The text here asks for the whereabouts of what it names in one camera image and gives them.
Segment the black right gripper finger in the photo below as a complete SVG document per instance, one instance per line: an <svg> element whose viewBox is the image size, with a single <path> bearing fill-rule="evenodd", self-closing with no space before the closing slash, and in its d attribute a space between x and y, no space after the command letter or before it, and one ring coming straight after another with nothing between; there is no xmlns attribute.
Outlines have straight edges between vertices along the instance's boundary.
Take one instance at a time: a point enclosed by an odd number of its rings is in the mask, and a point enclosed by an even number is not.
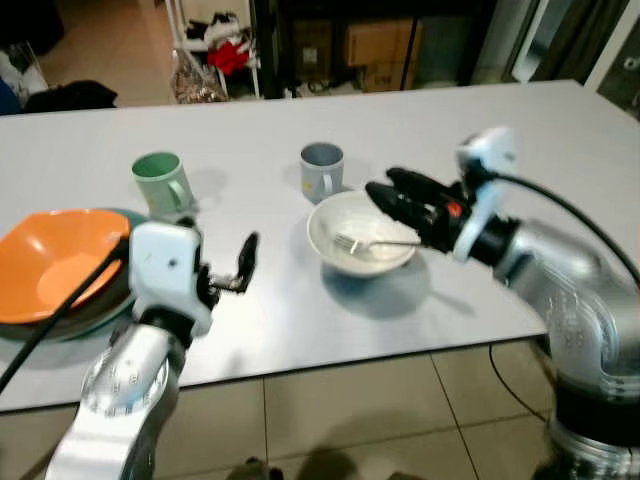
<svg viewBox="0 0 640 480"><path fill-rule="evenodd" d="M394 186L378 182L367 182L365 192L375 206L389 218L415 230L422 246L425 246L425 230L429 227L428 205L406 198Z"/></svg>
<svg viewBox="0 0 640 480"><path fill-rule="evenodd" d="M444 186L428 175L413 172L413 170L402 168L402 166L390 168L388 178L401 195L420 202L420 204L461 205L463 202L461 184L457 182L452 186Z"/></svg>

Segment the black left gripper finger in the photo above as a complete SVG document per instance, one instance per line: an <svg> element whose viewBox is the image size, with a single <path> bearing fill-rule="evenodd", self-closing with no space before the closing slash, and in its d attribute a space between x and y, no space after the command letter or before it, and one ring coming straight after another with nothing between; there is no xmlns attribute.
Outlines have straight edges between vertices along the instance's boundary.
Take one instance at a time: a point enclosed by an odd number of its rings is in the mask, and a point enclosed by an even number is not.
<svg viewBox="0 0 640 480"><path fill-rule="evenodd" d="M252 232L246 238L237 260L236 292L246 292L255 274L257 266L257 250L259 250L260 234Z"/></svg>

